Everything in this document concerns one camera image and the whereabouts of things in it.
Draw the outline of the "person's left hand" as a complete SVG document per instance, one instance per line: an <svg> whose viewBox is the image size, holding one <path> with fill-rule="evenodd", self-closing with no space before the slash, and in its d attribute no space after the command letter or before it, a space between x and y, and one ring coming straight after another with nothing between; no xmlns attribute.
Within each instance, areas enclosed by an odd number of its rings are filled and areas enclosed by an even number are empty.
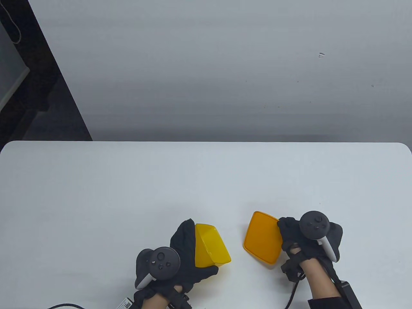
<svg viewBox="0 0 412 309"><path fill-rule="evenodd" d="M191 309L189 293L195 284L218 274L217 266L195 264L196 234L192 219L185 220L169 246L144 249L136 258L132 308Z"/></svg>

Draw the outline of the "person's right hand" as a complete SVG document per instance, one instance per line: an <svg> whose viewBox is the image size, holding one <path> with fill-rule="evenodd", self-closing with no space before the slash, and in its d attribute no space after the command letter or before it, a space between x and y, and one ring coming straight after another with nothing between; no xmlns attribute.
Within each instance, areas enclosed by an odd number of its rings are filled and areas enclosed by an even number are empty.
<svg viewBox="0 0 412 309"><path fill-rule="evenodd" d="M302 280L304 270L300 264L315 258L335 283L341 283L332 265L332 260L316 240L308 239L303 235L298 220L293 217L282 217L277 225L282 236L282 250L289 257L289 260L281 266L281 270L290 282L297 283Z"/></svg>

